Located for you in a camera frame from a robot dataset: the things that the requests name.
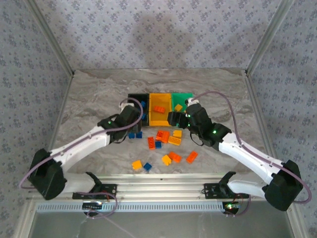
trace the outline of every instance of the orange tray compartment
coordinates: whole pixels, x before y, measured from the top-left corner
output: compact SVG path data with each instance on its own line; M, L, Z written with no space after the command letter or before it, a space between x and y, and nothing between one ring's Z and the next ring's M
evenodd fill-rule
M150 93L149 103L149 125L170 126L167 121L168 113L172 111L172 96L170 93ZM164 113L154 112L154 107L165 108Z

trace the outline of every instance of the wallpaper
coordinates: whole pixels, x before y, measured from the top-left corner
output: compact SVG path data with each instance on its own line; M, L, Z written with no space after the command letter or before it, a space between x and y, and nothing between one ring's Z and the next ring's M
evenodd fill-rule
M279 158L295 161L313 192L302 207L312 237L317 237L316 65L317 3L298 0L252 79Z
M36 0L73 69L246 68L280 0Z
M69 77L22 0L0 9L0 238L8 238L24 203L17 185L52 137Z

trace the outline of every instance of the orange lego brick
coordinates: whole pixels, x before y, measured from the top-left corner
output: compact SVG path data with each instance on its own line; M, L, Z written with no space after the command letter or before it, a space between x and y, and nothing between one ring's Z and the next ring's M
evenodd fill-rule
M182 138L182 131L181 130L175 130L173 132L174 137Z
M166 166L169 166L171 163L172 163L172 160L170 159L170 157L168 155L164 155L162 157L162 160L163 160L163 163L166 165Z
M164 131L159 130L155 140L162 141L163 134L164 134Z
M198 153L196 151L192 151L189 156L187 157L186 161L191 164L195 158L197 157Z
M138 170L138 169L142 168L141 160L134 161L134 162L132 163L132 168L133 168L134 170Z
M176 112L180 112L180 111L182 111L182 109L183 109L183 107L181 105L179 105L179 104L177 104L176 107L174 108L174 110Z
M182 159L182 157L174 152L170 152L168 155L173 161L179 163Z
M169 139L169 131L164 131L161 141L162 141L163 143L167 143L167 142L168 142L168 139Z
M154 137L148 137L148 144L149 144L149 149L150 150L154 150L155 149Z
M165 113L165 108L160 106L154 106L154 112Z
M174 137L174 136L170 136L168 138L168 142L172 145L180 145L180 142L182 141L182 139Z

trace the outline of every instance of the white robotic arm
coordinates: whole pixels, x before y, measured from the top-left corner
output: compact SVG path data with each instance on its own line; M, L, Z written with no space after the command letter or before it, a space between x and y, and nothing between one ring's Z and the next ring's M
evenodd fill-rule
M262 153L237 138L229 128L213 123L198 100L188 99L187 104L186 113L169 113L169 124L188 129L199 137L202 145L231 156L254 172L227 173L219 182L224 198L238 193L250 194L265 198L273 207L286 211L303 188L302 183L293 176L300 179L298 166L293 161L284 163Z
M133 104L121 104L121 113L101 120L88 133L70 142L69 144L47 152L45 149L34 155L31 170L34 170L28 180L46 199L55 198L61 193L100 192L100 181L92 173L73 174L68 170L91 154L95 150L105 147L112 142L125 138L128 132L141 130L141 111ZM132 128L129 125L139 121Z

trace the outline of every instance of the marble table surface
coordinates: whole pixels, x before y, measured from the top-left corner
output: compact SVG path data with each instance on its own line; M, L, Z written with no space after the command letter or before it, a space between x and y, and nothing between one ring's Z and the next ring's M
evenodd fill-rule
M228 96L237 117L243 140L264 151L264 144L249 100L243 71L238 68L201 69L107 69L76 71L72 80L62 122L54 147L60 147L88 132L101 119L119 112L118 104L128 93L192 92L198 95L206 90L217 90ZM233 128L233 120L225 100L218 95L200 98L211 119ZM134 171L131 163L141 160L153 167L150 174L226 173L246 172L249 169L235 159L212 148L200 147L191 141L184 130L180 146L163 144L150 151L147 137L155 136L159 129L173 131L172 127L144 127L143 139L128 139L121 144L101 148L79 163L70 172L93 172L98 175L144 174ZM186 162L191 151L199 153L192 164ZM182 156L182 161L163 164L161 158L170 151Z

